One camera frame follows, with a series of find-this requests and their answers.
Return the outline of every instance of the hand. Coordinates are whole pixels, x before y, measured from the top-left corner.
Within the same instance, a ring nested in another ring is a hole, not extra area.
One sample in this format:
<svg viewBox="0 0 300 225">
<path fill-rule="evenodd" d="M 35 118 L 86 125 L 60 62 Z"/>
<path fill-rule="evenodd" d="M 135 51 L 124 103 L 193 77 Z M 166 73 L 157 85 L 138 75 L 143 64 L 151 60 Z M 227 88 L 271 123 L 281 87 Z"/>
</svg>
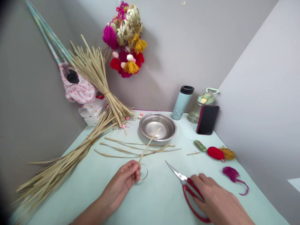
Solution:
<svg viewBox="0 0 300 225">
<path fill-rule="evenodd" d="M 131 160 L 122 166 L 106 186 L 100 199 L 114 213 L 123 202 L 130 188 L 141 178 L 141 166 Z"/>
<path fill-rule="evenodd" d="M 198 187 L 205 202 L 194 197 L 198 207 L 215 225 L 255 225 L 234 194 L 222 188 L 211 177 L 203 173 L 192 175 L 191 179 Z"/>
<path fill-rule="evenodd" d="M 140 170 L 141 166 L 135 160 L 123 165 L 101 196 L 81 213 L 72 225 L 104 223 L 120 207 L 130 188 L 140 180 Z"/>
</svg>

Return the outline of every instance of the scissors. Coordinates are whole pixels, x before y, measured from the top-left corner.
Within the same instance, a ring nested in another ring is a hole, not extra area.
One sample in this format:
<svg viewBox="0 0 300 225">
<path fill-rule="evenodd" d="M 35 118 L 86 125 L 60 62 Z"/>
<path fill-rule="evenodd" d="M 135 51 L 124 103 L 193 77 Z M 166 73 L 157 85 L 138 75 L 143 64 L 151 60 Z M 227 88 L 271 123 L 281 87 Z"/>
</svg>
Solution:
<svg viewBox="0 0 300 225">
<path fill-rule="evenodd" d="M 196 185 L 194 184 L 192 179 L 187 178 L 186 176 L 178 173 L 177 170 L 174 167 L 172 167 L 167 161 L 166 161 L 166 163 L 168 164 L 170 169 L 174 172 L 174 174 L 176 174 L 176 176 L 179 177 L 180 182 L 182 183 L 184 197 L 185 197 L 187 204 L 190 207 L 191 211 L 201 221 L 203 221 L 205 223 L 210 223 L 211 222 L 210 219 L 196 206 L 196 203 L 193 201 L 193 203 L 194 203 L 193 205 L 195 205 L 193 207 L 188 199 L 186 192 L 190 193 L 191 196 L 196 197 L 196 198 L 200 199 L 202 202 L 204 202 L 204 198 L 203 198 L 202 194 L 200 193 L 199 189 L 196 187 Z"/>
</svg>

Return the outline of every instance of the left hand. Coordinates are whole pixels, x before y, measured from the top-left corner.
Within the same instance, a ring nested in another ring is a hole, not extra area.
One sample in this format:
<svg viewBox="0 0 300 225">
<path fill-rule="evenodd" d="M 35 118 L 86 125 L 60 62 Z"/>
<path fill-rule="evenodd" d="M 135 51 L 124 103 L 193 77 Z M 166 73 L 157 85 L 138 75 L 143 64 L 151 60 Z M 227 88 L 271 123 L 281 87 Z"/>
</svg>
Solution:
<svg viewBox="0 0 300 225">
<path fill-rule="evenodd" d="M 110 180 L 100 197 L 72 225 L 103 224 L 121 205 L 130 188 L 141 178 L 141 166 L 131 160 Z"/>
<path fill-rule="evenodd" d="M 130 188 L 141 178 L 141 166 L 131 160 L 117 171 L 99 197 L 113 214 L 121 205 Z"/>
</svg>

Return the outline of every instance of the scissor blade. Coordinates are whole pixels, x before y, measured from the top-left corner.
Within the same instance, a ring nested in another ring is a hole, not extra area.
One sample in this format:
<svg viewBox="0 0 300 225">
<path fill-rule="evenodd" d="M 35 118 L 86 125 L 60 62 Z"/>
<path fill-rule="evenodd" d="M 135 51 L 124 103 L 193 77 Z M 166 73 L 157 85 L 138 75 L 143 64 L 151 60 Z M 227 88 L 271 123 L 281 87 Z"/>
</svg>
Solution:
<svg viewBox="0 0 300 225">
<path fill-rule="evenodd" d="M 177 176 L 180 180 L 184 181 L 184 180 L 187 179 L 186 176 L 181 175 L 180 173 L 178 173 L 177 170 L 176 170 L 173 166 L 171 166 L 167 161 L 165 161 L 165 162 L 168 164 L 168 166 L 170 167 L 170 169 L 174 172 L 174 174 L 176 174 L 176 176 Z"/>
</svg>

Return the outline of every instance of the metal bowl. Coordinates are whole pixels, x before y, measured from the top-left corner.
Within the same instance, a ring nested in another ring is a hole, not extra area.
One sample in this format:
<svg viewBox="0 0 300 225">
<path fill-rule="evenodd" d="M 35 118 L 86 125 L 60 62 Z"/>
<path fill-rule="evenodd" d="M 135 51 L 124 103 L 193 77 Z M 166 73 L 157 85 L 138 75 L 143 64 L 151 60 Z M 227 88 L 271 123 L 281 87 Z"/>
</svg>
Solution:
<svg viewBox="0 0 300 225">
<path fill-rule="evenodd" d="M 149 113 L 140 120 L 140 130 L 147 138 L 152 136 L 160 128 L 160 131 L 153 138 L 155 141 L 171 140 L 176 134 L 176 124 L 174 121 L 161 113 Z"/>
</svg>

